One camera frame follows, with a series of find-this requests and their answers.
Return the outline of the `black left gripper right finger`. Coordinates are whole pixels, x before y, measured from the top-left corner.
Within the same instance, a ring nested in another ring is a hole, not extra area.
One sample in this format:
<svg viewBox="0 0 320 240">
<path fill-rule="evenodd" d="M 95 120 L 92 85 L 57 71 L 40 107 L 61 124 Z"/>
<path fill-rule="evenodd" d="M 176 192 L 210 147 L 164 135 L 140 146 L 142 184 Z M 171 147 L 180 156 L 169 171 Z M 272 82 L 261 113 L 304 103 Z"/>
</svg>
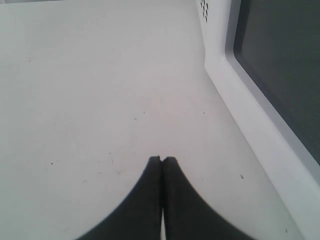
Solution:
<svg viewBox="0 0 320 240">
<path fill-rule="evenodd" d="M 168 240 L 251 240 L 196 192 L 174 157 L 162 162 L 163 212 Z"/>
</svg>

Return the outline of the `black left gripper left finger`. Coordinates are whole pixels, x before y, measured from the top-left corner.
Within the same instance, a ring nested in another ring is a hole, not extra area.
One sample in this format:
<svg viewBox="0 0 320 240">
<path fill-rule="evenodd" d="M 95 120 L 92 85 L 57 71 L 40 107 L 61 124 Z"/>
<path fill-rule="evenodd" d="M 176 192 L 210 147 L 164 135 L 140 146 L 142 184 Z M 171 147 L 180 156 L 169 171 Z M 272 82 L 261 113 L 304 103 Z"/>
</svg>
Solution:
<svg viewBox="0 0 320 240">
<path fill-rule="evenodd" d="M 149 158 L 125 199 L 80 240 L 159 240 L 163 207 L 163 170 L 159 156 Z"/>
</svg>

